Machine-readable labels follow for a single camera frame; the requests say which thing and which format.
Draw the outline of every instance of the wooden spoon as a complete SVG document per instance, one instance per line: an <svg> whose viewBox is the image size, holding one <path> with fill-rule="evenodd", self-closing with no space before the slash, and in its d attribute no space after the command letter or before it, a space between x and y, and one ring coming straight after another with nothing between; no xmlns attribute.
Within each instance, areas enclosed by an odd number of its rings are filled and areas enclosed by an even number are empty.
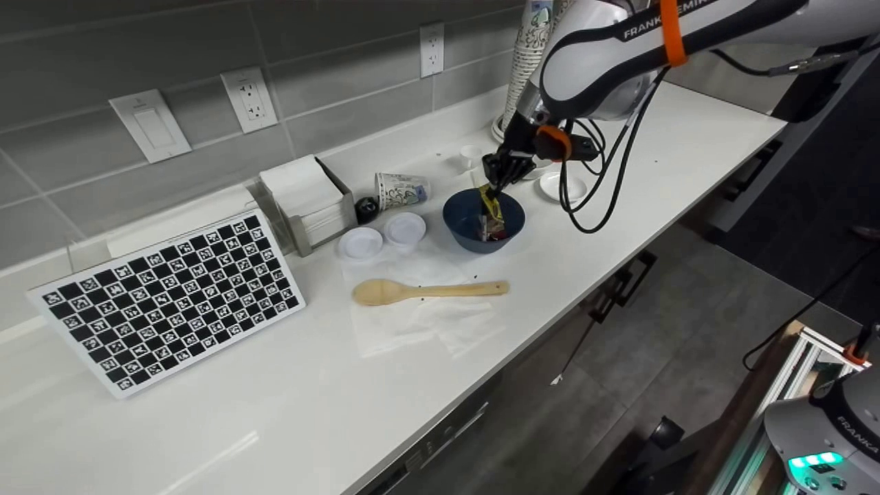
<svg viewBox="0 0 880 495"><path fill-rule="evenodd" d="M470 282L470 287L404 287L388 278L364 281L356 287L352 298L362 306L395 306L410 298L498 298L511 287L506 281Z"/></svg>

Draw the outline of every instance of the white bowl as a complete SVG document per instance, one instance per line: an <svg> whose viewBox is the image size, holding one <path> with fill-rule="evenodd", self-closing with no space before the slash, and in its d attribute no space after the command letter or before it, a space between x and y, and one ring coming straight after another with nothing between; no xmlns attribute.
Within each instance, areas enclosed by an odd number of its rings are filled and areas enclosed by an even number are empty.
<svg viewBox="0 0 880 495"><path fill-rule="evenodd" d="M539 182L543 193L557 204L560 204L560 175L561 175L560 170L544 170ZM577 204L583 194L587 194L587 182L571 174L571 204Z"/></svg>
<svg viewBox="0 0 880 495"><path fill-rule="evenodd" d="M338 238L338 256L348 260L373 260L384 248L385 238L378 229L352 229Z"/></svg>
<svg viewBox="0 0 880 495"><path fill-rule="evenodd" d="M400 211L400 214L388 218L388 222L384 229L388 245L395 245L401 254L412 254L428 232L430 232L430 226L425 222L425 218L419 218L412 211Z"/></svg>

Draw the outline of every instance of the cabinet door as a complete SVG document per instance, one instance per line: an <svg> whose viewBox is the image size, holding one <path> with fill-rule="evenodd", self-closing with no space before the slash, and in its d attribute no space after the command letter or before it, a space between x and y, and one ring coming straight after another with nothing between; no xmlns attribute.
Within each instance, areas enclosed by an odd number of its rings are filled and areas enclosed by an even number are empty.
<svg viewBox="0 0 880 495"><path fill-rule="evenodd" d="M869 243L854 226L880 229L880 64L839 101L766 194L725 238L771 276L817 295ZM839 287L828 306L880 322L880 256Z"/></svg>

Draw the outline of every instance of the small white box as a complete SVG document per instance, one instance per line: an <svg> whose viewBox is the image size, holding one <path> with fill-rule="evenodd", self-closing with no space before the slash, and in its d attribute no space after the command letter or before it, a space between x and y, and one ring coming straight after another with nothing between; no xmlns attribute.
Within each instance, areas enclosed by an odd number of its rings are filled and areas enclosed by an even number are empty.
<svg viewBox="0 0 880 495"><path fill-rule="evenodd" d="M271 193L272 222L283 229L301 256L357 222L351 188L318 157L279 164L258 178Z"/></svg>

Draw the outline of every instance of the wall tile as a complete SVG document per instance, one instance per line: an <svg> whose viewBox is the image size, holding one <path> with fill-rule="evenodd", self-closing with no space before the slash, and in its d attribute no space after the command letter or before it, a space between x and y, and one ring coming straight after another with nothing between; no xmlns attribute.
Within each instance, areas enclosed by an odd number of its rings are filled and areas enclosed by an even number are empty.
<svg viewBox="0 0 880 495"><path fill-rule="evenodd" d="M516 56L488 57L433 80L433 106L450 106L510 83Z"/></svg>
<svg viewBox="0 0 880 495"><path fill-rule="evenodd" d="M107 232L100 238L107 243L106 248L111 258L122 258L166 238L186 236L194 229L208 229L245 210L253 210L253 194L247 193L247 188L232 183L197 200L186 200L173 210L162 210L157 214L128 222L124 229Z"/></svg>
<svg viewBox="0 0 880 495"><path fill-rule="evenodd" d="M8 131L0 145L44 190L144 163L142 148L111 106Z"/></svg>
<svg viewBox="0 0 880 495"><path fill-rule="evenodd" d="M511 49L521 34L522 10L500 10L494 17L477 17L467 23L452 23L445 28L445 67L461 67L477 57L489 57L496 51Z"/></svg>
<svg viewBox="0 0 880 495"><path fill-rule="evenodd" d="M433 0L440 9L437 18L467 18L488 10L505 10L505 9L527 9L527 0Z"/></svg>
<svg viewBox="0 0 880 495"><path fill-rule="evenodd" d="M91 236L289 163L280 127L241 134L176 160L91 182L52 200Z"/></svg>
<svg viewBox="0 0 880 495"><path fill-rule="evenodd" d="M221 76L205 84L166 90L166 101L190 145L243 131Z"/></svg>
<svg viewBox="0 0 880 495"><path fill-rule="evenodd" d="M205 5L217 0L27 0L0 5L0 35L16 35L27 29L49 29L80 23L107 23L117 17L151 14L181 5Z"/></svg>
<svg viewBox="0 0 880 495"><path fill-rule="evenodd" d="M419 34L271 68L283 116L419 76Z"/></svg>
<svg viewBox="0 0 880 495"><path fill-rule="evenodd" d="M271 64L351 47L440 18L437 0L253 0Z"/></svg>
<svg viewBox="0 0 880 495"><path fill-rule="evenodd" d="M36 190L0 155L0 205L36 194Z"/></svg>
<svg viewBox="0 0 880 495"><path fill-rule="evenodd" d="M27 260L78 238L63 218L41 197L0 210L0 232L0 266Z"/></svg>
<svg viewBox="0 0 880 495"><path fill-rule="evenodd" d="M202 9L0 43L0 127L256 67L247 5Z"/></svg>
<svg viewBox="0 0 880 495"><path fill-rule="evenodd" d="M412 83L287 122L297 155L326 152L430 113L430 84Z"/></svg>

